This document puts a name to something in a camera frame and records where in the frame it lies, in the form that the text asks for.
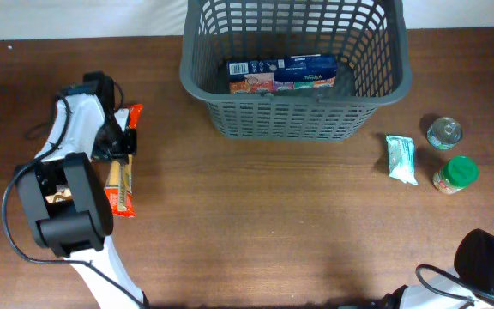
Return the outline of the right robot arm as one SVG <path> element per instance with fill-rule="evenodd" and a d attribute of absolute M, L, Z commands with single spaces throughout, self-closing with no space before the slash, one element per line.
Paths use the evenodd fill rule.
<path fill-rule="evenodd" d="M 474 229 L 459 244 L 450 269 L 420 264 L 415 275 L 417 285 L 400 287 L 373 307 L 494 308 L 494 235 Z"/>

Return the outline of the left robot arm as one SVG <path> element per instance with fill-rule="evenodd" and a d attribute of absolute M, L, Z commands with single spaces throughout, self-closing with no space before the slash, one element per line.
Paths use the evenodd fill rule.
<path fill-rule="evenodd" d="M 63 88 L 55 97 L 45 145 L 15 169 L 2 203 L 17 190 L 34 242 L 55 256 L 29 257 L 13 244 L 20 258 L 71 266 L 101 308 L 147 308 L 147 296 L 118 256 L 111 236 L 112 200 L 92 165 L 130 163 L 136 154 L 136 128 L 123 103 L 123 90 L 102 71 Z"/>

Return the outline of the orange spaghetti packet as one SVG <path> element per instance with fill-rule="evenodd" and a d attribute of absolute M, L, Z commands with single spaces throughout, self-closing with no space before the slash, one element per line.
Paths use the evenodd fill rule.
<path fill-rule="evenodd" d="M 127 128 L 136 129 L 144 105 L 137 103 L 125 108 L 130 110 L 130 121 Z M 136 216 L 132 200 L 132 160 L 134 156 L 129 156 L 129 162 L 111 162 L 110 172 L 104 187 L 112 213 L 127 218 Z"/>

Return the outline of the brown white snack bag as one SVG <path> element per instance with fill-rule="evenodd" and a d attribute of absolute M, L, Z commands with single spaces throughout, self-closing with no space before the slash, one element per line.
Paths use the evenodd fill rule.
<path fill-rule="evenodd" d="M 61 203 L 72 200 L 73 196 L 70 188 L 67 185 L 58 185 L 56 192 L 45 197 L 48 203 Z"/>

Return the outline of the blue cardboard food box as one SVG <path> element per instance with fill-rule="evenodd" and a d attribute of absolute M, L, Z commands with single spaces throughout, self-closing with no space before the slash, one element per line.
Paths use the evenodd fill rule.
<path fill-rule="evenodd" d="M 332 87 L 338 64 L 332 55 L 311 54 L 229 62 L 231 94 L 276 93 Z"/>

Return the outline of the mint green wipes packet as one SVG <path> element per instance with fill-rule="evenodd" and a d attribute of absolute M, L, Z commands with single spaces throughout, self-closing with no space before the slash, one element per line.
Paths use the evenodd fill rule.
<path fill-rule="evenodd" d="M 413 139 L 406 136 L 387 135 L 385 140 L 388 146 L 389 177 L 398 179 L 404 184 L 417 185 Z"/>

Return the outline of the glass jar green lid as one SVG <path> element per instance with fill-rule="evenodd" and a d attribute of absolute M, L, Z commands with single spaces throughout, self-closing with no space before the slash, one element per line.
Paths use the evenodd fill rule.
<path fill-rule="evenodd" d="M 432 178 L 434 186 L 444 194 L 454 194 L 472 185 L 479 177 L 474 160 L 456 156 L 444 164 Z"/>

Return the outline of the tin can green label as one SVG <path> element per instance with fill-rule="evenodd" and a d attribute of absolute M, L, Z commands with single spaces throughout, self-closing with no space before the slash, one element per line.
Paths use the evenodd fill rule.
<path fill-rule="evenodd" d="M 450 117 L 436 119 L 426 132 L 429 144 L 439 150 L 448 150 L 463 138 L 461 124 Z"/>

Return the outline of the grey plastic shopping basket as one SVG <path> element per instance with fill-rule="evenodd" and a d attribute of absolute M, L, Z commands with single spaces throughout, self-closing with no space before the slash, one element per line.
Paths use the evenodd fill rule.
<path fill-rule="evenodd" d="M 341 141 L 412 84 L 401 0 L 190 0 L 180 79 L 225 136 Z"/>

